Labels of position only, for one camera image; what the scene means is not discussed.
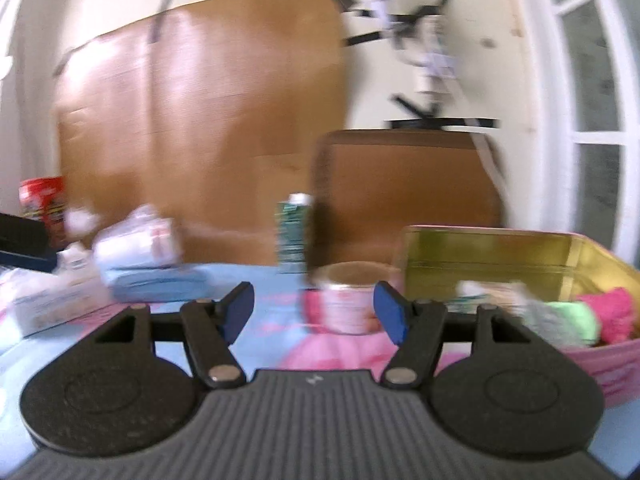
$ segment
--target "ribbed gray gripper base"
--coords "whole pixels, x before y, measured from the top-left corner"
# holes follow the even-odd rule
[[[116,458],[43,449],[10,480],[571,480],[614,478],[587,453],[510,462],[457,443],[412,392],[368,371],[262,370],[211,392],[178,433]]]

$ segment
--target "red snack package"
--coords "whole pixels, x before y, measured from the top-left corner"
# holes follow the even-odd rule
[[[22,216],[45,223],[53,248],[60,250],[66,247],[66,199],[61,176],[23,181],[20,185],[20,205]]]

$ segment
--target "screw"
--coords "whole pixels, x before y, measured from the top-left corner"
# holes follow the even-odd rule
[[[233,365],[218,365],[209,370],[209,377],[216,382],[235,381],[240,377],[240,370]]]
[[[391,368],[385,373],[385,378],[392,384],[411,384],[418,378],[418,374],[411,368]]]

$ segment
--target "green rolled cloth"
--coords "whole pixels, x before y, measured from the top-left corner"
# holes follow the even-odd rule
[[[558,309],[578,329],[585,345],[591,346],[598,342],[600,321],[589,305],[582,301],[551,301],[547,304]]]

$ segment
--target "table surface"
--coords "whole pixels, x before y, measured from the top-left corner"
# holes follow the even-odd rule
[[[310,335],[300,314],[302,276],[279,274],[274,267],[211,264],[197,268],[210,276],[215,299],[241,281],[254,285],[254,314],[231,347],[248,377],[258,368],[279,366]],[[175,312],[181,304],[153,305],[152,311]],[[0,322],[0,478],[34,452],[18,410],[20,392],[29,378],[123,307],[107,307],[19,342],[10,323]],[[156,353],[188,370],[180,343],[156,343]],[[598,460],[623,477],[640,462],[639,422],[640,399],[609,408],[590,447]]]

